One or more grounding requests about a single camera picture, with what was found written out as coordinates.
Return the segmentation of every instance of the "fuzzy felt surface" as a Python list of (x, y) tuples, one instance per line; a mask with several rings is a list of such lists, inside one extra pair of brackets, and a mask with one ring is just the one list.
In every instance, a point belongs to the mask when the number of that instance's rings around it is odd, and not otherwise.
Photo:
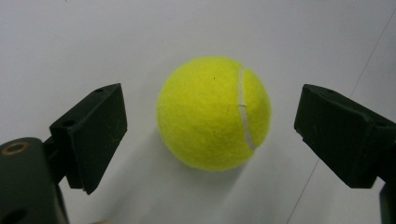
[(260, 80), (225, 57), (197, 58), (180, 66), (164, 83), (157, 103), (164, 143), (187, 165), (208, 171), (247, 161), (255, 149), (248, 135), (258, 147), (268, 133), (270, 117)]

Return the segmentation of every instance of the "screw hole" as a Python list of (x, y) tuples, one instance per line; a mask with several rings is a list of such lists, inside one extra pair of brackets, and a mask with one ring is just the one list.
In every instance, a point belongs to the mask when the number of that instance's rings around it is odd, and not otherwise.
[(24, 209), (15, 210), (2, 219), (2, 224), (17, 224), (20, 223), (27, 215)]
[(63, 123), (63, 126), (64, 126), (64, 127), (71, 127), (71, 126), (73, 126), (73, 125), (75, 125), (75, 124), (76, 124), (76, 122), (75, 122), (74, 120), (70, 119), (70, 120), (68, 120), (68, 121), (65, 121), (65, 122)]
[(2, 150), (2, 154), (6, 155), (6, 156), (11, 156), (11, 155), (18, 154), (18, 153), (24, 151), (28, 147), (29, 147), (29, 143), (27, 143), (27, 142), (17, 142), (17, 143), (6, 146)]

